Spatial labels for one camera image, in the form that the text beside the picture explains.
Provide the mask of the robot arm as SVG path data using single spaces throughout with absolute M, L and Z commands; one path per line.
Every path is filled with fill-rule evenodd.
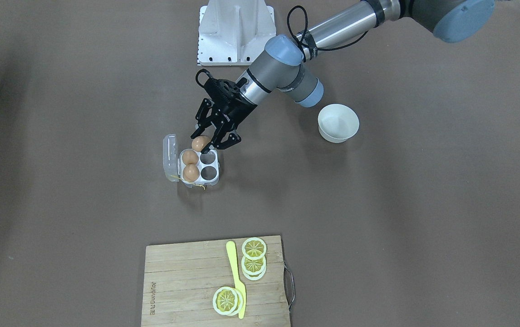
M 203 145 L 228 149 L 239 143 L 237 128 L 275 89 L 295 103 L 311 107 L 324 94 L 324 86 L 306 67 L 320 52 L 341 50 L 356 44 L 368 31 L 385 21 L 413 19 L 445 43 L 458 43 L 481 29 L 494 12 L 493 0 L 362 0 L 313 27 L 268 39 L 258 58 L 235 81 L 216 79 L 206 69 L 201 87 L 208 97 L 196 112 L 196 139 L 213 127 Z

